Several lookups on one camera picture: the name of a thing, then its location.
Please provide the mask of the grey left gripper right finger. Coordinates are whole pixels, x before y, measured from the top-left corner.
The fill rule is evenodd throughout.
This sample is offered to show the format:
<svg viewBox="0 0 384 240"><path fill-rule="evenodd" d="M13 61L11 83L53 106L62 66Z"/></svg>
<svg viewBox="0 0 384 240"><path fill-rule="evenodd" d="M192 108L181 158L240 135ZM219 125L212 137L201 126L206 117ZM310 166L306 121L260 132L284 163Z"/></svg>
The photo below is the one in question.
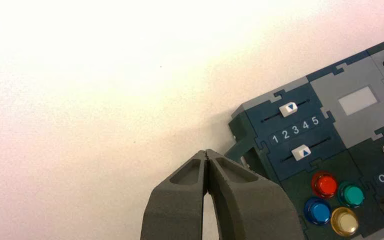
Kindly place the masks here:
<svg viewBox="0 0 384 240"><path fill-rule="evenodd" d="M219 239L305 239L297 210L277 183L212 149L206 157Z"/></svg>

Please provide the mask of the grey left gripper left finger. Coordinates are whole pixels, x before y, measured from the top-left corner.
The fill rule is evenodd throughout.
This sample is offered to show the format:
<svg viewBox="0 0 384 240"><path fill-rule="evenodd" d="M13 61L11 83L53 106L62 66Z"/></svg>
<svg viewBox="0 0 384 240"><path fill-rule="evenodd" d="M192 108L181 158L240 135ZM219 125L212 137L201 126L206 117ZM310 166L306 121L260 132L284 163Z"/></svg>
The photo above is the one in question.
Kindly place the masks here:
<svg viewBox="0 0 384 240"><path fill-rule="evenodd" d="M142 240L202 239L207 163L206 152L200 150L152 190L143 214Z"/></svg>

